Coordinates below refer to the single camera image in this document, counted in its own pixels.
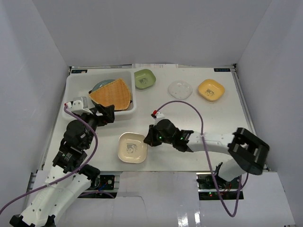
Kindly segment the cream square panda dish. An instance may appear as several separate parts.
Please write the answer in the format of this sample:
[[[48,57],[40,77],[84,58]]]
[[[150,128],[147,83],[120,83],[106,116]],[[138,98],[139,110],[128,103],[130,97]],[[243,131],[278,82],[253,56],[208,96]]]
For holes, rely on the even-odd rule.
[[[125,163],[139,164],[145,161],[148,146],[144,143],[145,136],[125,132],[119,138],[118,157]]]

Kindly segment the teal round plate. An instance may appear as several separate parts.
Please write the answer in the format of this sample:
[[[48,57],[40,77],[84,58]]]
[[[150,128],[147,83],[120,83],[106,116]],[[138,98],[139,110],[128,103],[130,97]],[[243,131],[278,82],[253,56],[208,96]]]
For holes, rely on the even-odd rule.
[[[98,90],[100,87],[105,86],[105,85],[107,85],[107,84],[109,84],[109,83],[111,83],[111,82],[113,82],[113,81],[115,81],[115,80],[114,80],[114,79],[103,80],[103,81],[97,83],[97,84],[92,88],[91,92],[94,92],[94,91]]]

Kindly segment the green square panda dish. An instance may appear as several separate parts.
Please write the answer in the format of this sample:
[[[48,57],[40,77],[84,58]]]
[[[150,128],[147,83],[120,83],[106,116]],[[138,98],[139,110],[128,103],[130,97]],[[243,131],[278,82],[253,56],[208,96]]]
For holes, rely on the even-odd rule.
[[[154,73],[149,69],[139,70],[134,73],[135,87],[143,90],[152,87],[156,82]]]

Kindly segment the clear glass plate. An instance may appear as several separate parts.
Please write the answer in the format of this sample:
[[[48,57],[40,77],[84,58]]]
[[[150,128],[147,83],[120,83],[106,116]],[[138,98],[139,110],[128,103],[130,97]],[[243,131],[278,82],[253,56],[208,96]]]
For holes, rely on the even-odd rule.
[[[177,80],[168,86],[168,93],[175,99],[185,100],[192,95],[193,89],[187,82]]]

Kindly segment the yellow square panda dish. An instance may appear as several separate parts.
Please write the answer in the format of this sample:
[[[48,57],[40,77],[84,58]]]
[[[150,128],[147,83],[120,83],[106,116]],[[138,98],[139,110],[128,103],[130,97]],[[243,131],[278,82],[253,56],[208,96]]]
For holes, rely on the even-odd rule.
[[[206,100],[214,102],[223,96],[225,88],[213,79],[206,79],[198,86],[198,92]]]

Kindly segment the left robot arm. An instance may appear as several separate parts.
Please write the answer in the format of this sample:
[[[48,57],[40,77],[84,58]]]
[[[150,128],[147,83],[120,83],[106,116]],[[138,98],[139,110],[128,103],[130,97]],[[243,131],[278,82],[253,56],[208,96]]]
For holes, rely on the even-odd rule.
[[[114,105],[96,105],[84,110],[76,109],[74,101],[65,103],[64,111],[74,117],[61,140],[59,151],[43,186],[33,189],[36,196],[21,214],[14,215],[9,223],[13,227],[55,227],[62,214],[87,189],[100,183],[100,170],[88,164],[86,154],[97,142],[97,127],[113,123]]]

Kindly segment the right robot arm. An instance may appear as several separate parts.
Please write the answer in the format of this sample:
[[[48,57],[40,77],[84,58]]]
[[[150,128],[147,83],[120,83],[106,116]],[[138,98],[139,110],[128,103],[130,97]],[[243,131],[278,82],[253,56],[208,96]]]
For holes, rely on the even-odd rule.
[[[270,147],[245,128],[237,128],[231,134],[204,134],[192,130],[180,130],[170,120],[163,119],[149,126],[144,143],[151,147],[163,143],[181,152],[211,151],[230,155],[215,170],[214,184],[226,188],[234,178],[242,174],[261,175]]]

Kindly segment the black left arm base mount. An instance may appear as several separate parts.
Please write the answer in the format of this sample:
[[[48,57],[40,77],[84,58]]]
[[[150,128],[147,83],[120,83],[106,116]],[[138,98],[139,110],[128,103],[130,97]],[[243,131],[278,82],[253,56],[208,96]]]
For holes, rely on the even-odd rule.
[[[100,175],[91,186],[83,192],[79,198],[87,199],[114,199],[117,192],[115,189],[115,176],[114,175]]]

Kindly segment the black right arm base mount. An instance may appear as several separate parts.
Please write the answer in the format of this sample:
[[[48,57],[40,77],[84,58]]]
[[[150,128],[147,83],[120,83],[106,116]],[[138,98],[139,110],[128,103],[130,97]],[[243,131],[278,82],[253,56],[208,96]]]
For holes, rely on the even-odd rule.
[[[196,175],[198,195],[200,201],[219,201],[219,193],[217,192],[211,174]],[[231,182],[218,184],[219,192],[223,200],[236,200],[237,190],[240,178],[235,178]]]

